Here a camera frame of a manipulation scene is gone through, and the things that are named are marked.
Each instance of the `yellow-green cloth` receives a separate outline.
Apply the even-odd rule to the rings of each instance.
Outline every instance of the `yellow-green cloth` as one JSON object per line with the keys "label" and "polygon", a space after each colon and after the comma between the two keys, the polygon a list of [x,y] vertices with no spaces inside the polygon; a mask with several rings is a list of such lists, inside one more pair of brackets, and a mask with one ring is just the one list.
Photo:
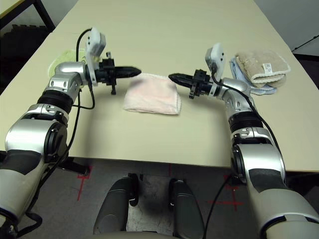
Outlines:
{"label": "yellow-green cloth", "polygon": [[[66,61],[75,61],[75,50],[66,50],[59,57],[57,57],[48,68],[48,76],[51,78],[54,76],[54,69],[57,65]],[[79,61],[85,60],[85,51],[83,49],[79,50]]]}

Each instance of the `white table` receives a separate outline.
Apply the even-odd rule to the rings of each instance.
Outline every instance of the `white table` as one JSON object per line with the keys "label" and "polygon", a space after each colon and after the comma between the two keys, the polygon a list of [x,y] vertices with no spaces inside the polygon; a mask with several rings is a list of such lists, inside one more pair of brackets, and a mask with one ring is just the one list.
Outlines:
{"label": "white table", "polygon": [[[112,52],[116,65],[166,76],[208,70],[204,55],[216,42],[222,42],[228,60],[239,50],[277,51],[292,68],[286,84],[274,95],[253,98],[276,135],[286,169],[319,171],[319,91],[252,0],[79,0],[0,96],[1,150],[9,127],[45,88],[50,63],[74,49],[90,26],[106,35],[105,51]],[[228,64],[223,76],[232,76]],[[128,85],[128,79],[119,79],[116,96],[105,85],[94,88],[96,108],[81,111],[71,156],[230,166],[223,102],[205,96],[190,100],[189,90],[178,86],[179,116],[132,113],[122,109]],[[87,89],[81,104],[91,105]],[[73,109],[69,138],[75,115]]]}

